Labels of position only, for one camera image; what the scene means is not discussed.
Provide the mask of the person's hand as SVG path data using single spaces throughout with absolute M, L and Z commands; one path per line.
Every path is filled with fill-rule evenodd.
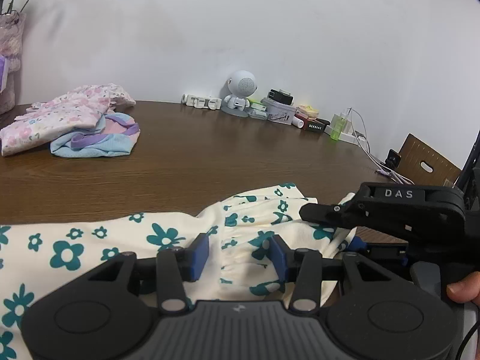
M 480 306 L 480 272 L 473 272 L 459 282 L 450 283 L 447 286 L 447 295 L 454 302 L 472 302 Z

